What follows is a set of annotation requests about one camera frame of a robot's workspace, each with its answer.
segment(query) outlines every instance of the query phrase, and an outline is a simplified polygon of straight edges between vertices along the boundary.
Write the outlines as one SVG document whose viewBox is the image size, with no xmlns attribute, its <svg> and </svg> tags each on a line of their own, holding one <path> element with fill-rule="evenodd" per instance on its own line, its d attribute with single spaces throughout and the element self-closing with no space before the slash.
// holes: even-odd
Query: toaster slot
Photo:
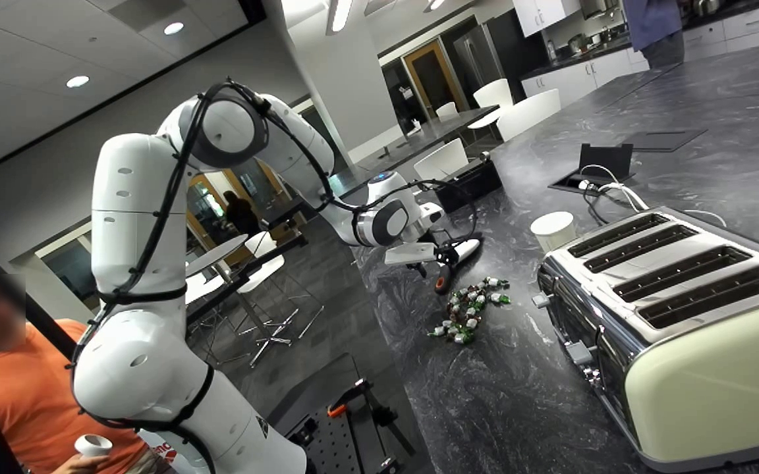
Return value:
<svg viewBox="0 0 759 474">
<path fill-rule="evenodd" d="M 676 241 L 685 241 L 685 238 L 693 238 L 695 231 L 689 226 L 667 226 L 660 231 L 653 231 L 642 241 L 634 241 L 634 243 L 626 243 L 626 246 L 618 246 L 599 258 L 591 258 L 584 266 L 599 275 L 604 270 L 610 270 L 610 266 L 618 266 L 622 260 L 630 260 L 630 258 L 638 258 L 642 254 L 650 254 L 655 247 L 663 247 L 663 246 L 671 246 Z"/>
<path fill-rule="evenodd" d="M 596 234 L 596 238 L 591 238 L 591 241 L 568 247 L 568 254 L 572 254 L 573 258 L 581 258 L 581 256 L 591 256 L 591 254 L 596 254 L 596 251 L 601 251 L 601 247 L 606 247 L 606 246 L 610 246 L 610 243 L 618 243 L 618 241 L 626 241 L 626 238 L 633 238 L 633 234 L 639 234 L 639 231 L 645 231 L 645 230 L 650 230 L 650 226 L 658 226 L 658 225 L 663 225 L 663 221 L 667 221 L 663 216 L 647 214 L 647 216 L 639 216 L 639 220 L 626 221 L 626 225 L 622 225 L 622 226 L 613 226 L 613 230 L 608 230 L 608 231 L 601 231 L 601 234 Z"/>
<path fill-rule="evenodd" d="M 695 314 L 707 314 L 746 297 L 759 295 L 759 266 L 740 272 L 734 276 L 687 289 L 676 297 L 653 304 L 639 309 L 639 317 L 650 325 L 650 326 L 671 326 L 676 322 L 685 322 Z"/>
<path fill-rule="evenodd" d="M 642 275 L 638 279 L 630 279 L 630 283 L 613 288 L 613 293 L 624 304 L 633 304 L 633 301 L 639 301 L 645 295 L 653 295 L 653 293 L 660 293 L 667 288 L 674 288 L 679 283 L 687 283 L 687 279 L 711 275 L 717 270 L 740 264 L 746 258 L 751 258 L 751 256 L 738 251 L 738 247 L 730 247 L 730 246 L 711 247 L 707 254 L 689 256 L 685 260 L 671 264 L 671 266 L 663 266 L 663 270 L 655 270 L 655 272 Z"/>
</svg>

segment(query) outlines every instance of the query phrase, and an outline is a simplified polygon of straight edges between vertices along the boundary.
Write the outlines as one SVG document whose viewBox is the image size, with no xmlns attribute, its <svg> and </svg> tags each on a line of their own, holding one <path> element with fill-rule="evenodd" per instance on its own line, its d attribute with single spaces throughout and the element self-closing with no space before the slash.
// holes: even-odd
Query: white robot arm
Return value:
<svg viewBox="0 0 759 474">
<path fill-rule="evenodd" d="M 265 155 L 265 164 L 340 241 L 386 246 L 421 231 L 434 214 L 417 205 L 413 187 L 396 174 L 371 181 L 365 205 L 340 202 L 327 185 L 334 155 L 320 135 L 282 101 L 237 85 L 181 104 L 158 135 L 102 145 L 91 191 L 91 275 L 102 312 L 79 341 L 74 397 L 94 418 L 179 436 L 195 449 L 179 451 L 219 474 L 303 474 L 309 466 L 306 454 L 183 342 L 189 176 L 257 158 L 268 125 L 290 135 L 306 160 Z"/>
</svg>

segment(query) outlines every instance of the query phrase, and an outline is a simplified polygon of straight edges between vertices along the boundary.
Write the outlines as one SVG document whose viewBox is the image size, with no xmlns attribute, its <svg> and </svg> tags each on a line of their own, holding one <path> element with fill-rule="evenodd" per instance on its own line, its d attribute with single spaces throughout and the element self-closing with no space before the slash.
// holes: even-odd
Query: person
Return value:
<svg viewBox="0 0 759 474">
<path fill-rule="evenodd" d="M 58 325 L 74 341 L 83 332 L 79 322 L 58 318 Z M 21 325 L 3 295 L 0 433 L 15 462 L 31 474 L 172 472 L 135 429 L 111 429 L 79 412 L 66 359 L 35 326 Z M 87 433 L 112 443 L 108 458 L 77 455 L 74 443 Z"/>
<path fill-rule="evenodd" d="M 650 68 L 676 67 L 685 58 L 682 14 L 676 0 L 624 0 L 626 33 Z"/>
<path fill-rule="evenodd" d="M 257 234 L 263 231 L 257 225 L 257 216 L 252 214 L 252 205 L 243 199 L 237 199 L 235 193 L 223 193 L 226 200 L 226 212 L 223 220 L 240 231 L 240 234 Z"/>
</svg>

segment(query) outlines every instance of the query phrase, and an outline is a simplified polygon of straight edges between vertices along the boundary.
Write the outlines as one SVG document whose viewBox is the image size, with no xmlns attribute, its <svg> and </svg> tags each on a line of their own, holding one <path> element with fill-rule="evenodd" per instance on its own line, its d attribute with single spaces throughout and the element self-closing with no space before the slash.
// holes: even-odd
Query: ceiling light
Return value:
<svg viewBox="0 0 759 474">
<path fill-rule="evenodd" d="M 66 81 L 66 87 L 69 87 L 69 89 L 77 89 L 77 87 L 83 87 L 87 81 L 89 81 L 89 76 L 79 73 L 79 76 L 71 76 L 71 79 Z"/>
<path fill-rule="evenodd" d="M 165 25 L 162 35 L 165 35 L 165 38 L 174 38 L 174 35 L 179 35 L 181 29 L 183 29 L 181 22 L 172 22 L 172 25 Z"/>
<path fill-rule="evenodd" d="M 349 0 L 334 0 L 328 33 L 343 33 L 349 16 Z"/>
</svg>

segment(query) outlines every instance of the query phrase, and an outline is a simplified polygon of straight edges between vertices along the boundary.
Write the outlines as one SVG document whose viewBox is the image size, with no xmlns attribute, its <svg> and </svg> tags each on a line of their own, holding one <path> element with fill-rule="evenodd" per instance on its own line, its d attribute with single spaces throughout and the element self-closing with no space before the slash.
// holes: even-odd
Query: orange shirt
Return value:
<svg viewBox="0 0 759 474">
<path fill-rule="evenodd" d="M 79 322 L 58 322 L 74 341 Z M 54 472 L 71 458 L 74 439 L 98 433 L 112 439 L 102 472 L 122 474 L 147 446 L 131 429 L 111 429 L 79 412 L 64 357 L 35 329 L 23 326 L 17 350 L 0 353 L 0 429 L 15 462 L 31 474 Z"/>
</svg>

